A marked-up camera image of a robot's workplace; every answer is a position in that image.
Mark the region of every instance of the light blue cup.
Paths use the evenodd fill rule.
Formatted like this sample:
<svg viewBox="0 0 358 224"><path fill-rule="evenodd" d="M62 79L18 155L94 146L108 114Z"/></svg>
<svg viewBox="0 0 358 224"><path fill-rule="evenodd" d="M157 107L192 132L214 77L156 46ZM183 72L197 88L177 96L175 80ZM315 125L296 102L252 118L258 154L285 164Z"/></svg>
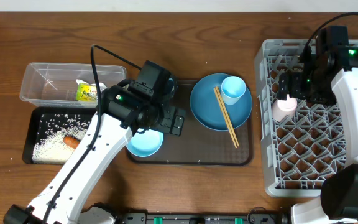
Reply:
<svg viewBox="0 0 358 224"><path fill-rule="evenodd" d="M247 91L246 83L243 79L235 76L225 78L222 82L221 89L223 102L227 105L237 103Z"/></svg>
<svg viewBox="0 0 358 224"><path fill-rule="evenodd" d="M135 156L151 156L160 149L162 140L163 134L158 131L148 130L143 134L136 133L127 144L127 149Z"/></svg>

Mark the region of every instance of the chopstick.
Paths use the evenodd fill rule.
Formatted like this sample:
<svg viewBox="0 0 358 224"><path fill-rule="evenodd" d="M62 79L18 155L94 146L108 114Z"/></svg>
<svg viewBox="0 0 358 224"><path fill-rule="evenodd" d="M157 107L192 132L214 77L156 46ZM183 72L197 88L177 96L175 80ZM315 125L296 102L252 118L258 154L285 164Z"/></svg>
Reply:
<svg viewBox="0 0 358 224"><path fill-rule="evenodd" d="M224 109L223 109L224 105L222 105L222 102L219 99L219 94L220 94L219 89L214 88L214 92L215 92L216 100L218 101L219 107L221 109L221 112L222 112L222 115L224 118L224 122L226 123L227 129L229 130L229 133L230 133L230 137L233 140L234 147L237 148L236 140L234 139L234 136L233 136L234 132L232 132L232 129L230 128L231 123L229 124L229 121L226 118L226 114L224 113Z"/></svg>
<svg viewBox="0 0 358 224"><path fill-rule="evenodd" d="M226 115L226 118L227 118L227 121L228 121L228 123L229 123L231 132L233 133L234 140L236 140L237 146L240 146L239 141L237 140L236 133L234 132L234 128L233 128L233 125L232 125L232 123L231 123L229 114L227 113L226 107L225 107L225 105L224 105L221 92L219 91L219 88L218 88L217 86L215 87L215 89L216 89L216 92L218 93L219 100L220 100L221 103L222 103L222 107L223 107L223 110L224 110L224 114Z"/></svg>

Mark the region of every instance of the round plate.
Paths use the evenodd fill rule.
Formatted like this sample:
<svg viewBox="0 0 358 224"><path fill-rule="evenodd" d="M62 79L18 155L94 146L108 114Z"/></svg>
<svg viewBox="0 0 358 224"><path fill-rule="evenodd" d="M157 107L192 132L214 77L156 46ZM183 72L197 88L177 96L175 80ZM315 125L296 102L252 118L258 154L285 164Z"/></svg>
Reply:
<svg viewBox="0 0 358 224"><path fill-rule="evenodd" d="M151 156L160 149L162 140L163 134L158 131L148 130L143 134L136 133L127 144L127 149L135 156Z"/></svg>
<svg viewBox="0 0 358 224"><path fill-rule="evenodd" d="M217 73L202 78L191 91L190 107L194 117L204 126L215 131L227 131L226 123L216 100L213 88L221 91L221 83L230 75ZM233 128L244 124L252 110L252 97L247 88L240 100L233 104L225 104Z"/></svg>

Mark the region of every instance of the plastic bin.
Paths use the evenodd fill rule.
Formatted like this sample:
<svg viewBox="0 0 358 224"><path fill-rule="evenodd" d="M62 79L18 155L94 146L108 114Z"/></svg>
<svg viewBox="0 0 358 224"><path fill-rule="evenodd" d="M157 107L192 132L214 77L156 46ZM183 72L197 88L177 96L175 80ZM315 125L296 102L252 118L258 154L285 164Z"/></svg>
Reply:
<svg viewBox="0 0 358 224"><path fill-rule="evenodd" d="M99 82L108 88L126 78L122 66L97 65ZM78 101L76 79L94 83L91 65L30 63L23 77L20 99L35 106L94 108L95 101Z"/></svg>
<svg viewBox="0 0 358 224"><path fill-rule="evenodd" d="M297 55L306 40L265 40L254 60L262 123L265 191L273 197L317 197L322 183L344 168L346 142L338 105L311 105L298 100L293 118L272 118L279 76L303 70ZM312 41L312 54L315 52ZM358 47L358 40L349 40Z"/></svg>

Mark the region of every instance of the dark serving tray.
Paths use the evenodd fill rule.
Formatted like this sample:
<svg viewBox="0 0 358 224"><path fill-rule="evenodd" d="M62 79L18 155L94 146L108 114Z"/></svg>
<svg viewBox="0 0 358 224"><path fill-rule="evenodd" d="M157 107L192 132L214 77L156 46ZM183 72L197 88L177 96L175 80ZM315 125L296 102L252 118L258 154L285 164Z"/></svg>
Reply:
<svg viewBox="0 0 358 224"><path fill-rule="evenodd" d="M59 131L59 127L48 127L46 122L41 120L49 120L53 118L56 123L60 121L60 126L63 126L64 120L74 116L81 116L81 121L91 121L96 109L93 108L62 108L62 107L38 107L33 110L31 114L29 130L24 144L22 159L26 164L35 164L32 160L34 146L41 140L47 137L46 130L53 128L54 131ZM57 117L55 114L67 114L68 117Z"/></svg>
<svg viewBox="0 0 358 224"><path fill-rule="evenodd" d="M235 129L240 147L234 147L227 131L213 131L200 124L190 109L190 94L197 80L179 80L171 102L186 110L180 137L164 134L161 148L148 157L128 157L143 164L232 165L248 164L254 156L251 118Z"/></svg>

